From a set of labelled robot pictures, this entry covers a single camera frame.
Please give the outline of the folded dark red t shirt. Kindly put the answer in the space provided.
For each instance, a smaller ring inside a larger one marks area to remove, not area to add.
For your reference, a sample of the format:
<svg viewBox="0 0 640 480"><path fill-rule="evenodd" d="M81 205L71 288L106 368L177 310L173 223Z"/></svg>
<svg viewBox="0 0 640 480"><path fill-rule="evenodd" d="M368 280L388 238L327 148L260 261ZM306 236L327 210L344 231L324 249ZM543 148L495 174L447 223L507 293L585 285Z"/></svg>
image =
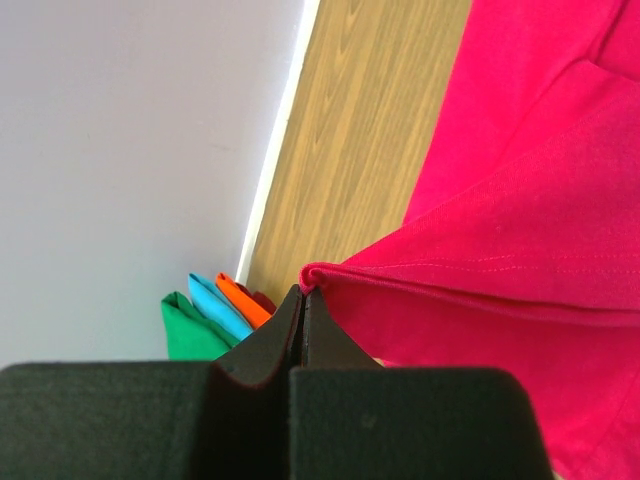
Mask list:
<svg viewBox="0 0 640 480"><path fill-rule="evenodd" d="M261 291L250 291L241 283L237 283L236 286L270 315L276 312L276 304Z"/></svg>

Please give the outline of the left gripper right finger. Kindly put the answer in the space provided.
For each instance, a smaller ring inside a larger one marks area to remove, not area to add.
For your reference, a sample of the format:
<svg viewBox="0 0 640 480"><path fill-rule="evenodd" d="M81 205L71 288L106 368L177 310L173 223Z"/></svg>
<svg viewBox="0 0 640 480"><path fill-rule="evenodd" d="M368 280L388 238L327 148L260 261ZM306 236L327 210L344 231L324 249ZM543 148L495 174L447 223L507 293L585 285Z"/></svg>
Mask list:
<svg viewBox="0 0 640 480"><path fill-rule="evenodd" d="M531 402L492 368L384 368L305 299L289 373L292 479L547 479Z"/></svg>

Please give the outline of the folded blue t shirt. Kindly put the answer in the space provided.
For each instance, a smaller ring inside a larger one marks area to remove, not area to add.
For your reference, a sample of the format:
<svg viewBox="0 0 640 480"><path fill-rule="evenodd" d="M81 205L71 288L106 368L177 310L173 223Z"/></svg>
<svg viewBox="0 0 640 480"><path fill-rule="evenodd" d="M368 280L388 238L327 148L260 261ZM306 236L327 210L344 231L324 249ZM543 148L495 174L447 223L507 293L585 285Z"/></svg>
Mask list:
<svg viewBox="0 0 640 480"><path fill-rule="evenodd" d="M188 288L195 308L205 318L234 337L237 343L253 333L249 322L210 280L196 273L190 273Z"/></svg>

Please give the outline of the folded green t shirt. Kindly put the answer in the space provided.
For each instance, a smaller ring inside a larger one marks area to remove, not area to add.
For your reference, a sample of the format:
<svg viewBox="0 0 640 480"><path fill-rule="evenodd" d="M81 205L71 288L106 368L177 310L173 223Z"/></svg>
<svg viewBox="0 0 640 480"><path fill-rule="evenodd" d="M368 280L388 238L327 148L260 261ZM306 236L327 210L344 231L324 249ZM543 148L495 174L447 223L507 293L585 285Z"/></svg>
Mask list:
<svg viewBox="0 0 640 480"><path fill-rule="evenodd" d="M161 313L172 361L213 361L240 343L218 323L205 318L180 292L162 299Z"/></svg>

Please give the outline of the pink t shirt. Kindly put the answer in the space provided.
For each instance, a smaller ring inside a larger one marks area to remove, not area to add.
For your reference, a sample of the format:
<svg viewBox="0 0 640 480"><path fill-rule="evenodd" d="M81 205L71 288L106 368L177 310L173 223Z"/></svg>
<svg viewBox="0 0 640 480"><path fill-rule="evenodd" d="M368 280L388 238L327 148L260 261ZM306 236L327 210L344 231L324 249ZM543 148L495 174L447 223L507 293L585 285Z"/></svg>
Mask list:
<svg viewBox="0 0 640 480"><path fill-rule="evenodd" d="M402 226L311 263L393 366L491 366L565 479L639 475L639 5L476 1Z"/></svg>

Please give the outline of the folded orange t shirt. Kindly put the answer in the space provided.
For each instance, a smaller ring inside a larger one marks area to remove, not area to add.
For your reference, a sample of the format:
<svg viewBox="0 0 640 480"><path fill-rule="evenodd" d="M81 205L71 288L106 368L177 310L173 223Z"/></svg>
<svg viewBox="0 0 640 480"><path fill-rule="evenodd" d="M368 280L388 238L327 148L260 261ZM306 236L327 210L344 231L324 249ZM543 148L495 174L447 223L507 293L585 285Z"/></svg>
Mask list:
<svg viewBox="0 0 640 480"><path fill-rule="evenodd" d="M249 325L256 330L264 325L273 315L267 313L250 297L246 296L236 284L237 283L225 273L218 273L215 279L216 287L242 314Z"/></svg>

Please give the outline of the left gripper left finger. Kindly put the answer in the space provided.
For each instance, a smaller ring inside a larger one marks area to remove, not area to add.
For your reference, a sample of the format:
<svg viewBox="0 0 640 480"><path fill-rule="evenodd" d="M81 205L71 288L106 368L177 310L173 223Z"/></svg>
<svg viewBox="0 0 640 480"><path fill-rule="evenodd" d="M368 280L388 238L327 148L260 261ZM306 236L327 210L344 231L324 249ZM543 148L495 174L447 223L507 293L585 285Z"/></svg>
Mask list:
<svg viewBox="0 0 640 480"><path fill-rule="evenodd" d="M283 479L303 296L215 361L28 363L1 373L5 479Z"/></svg>

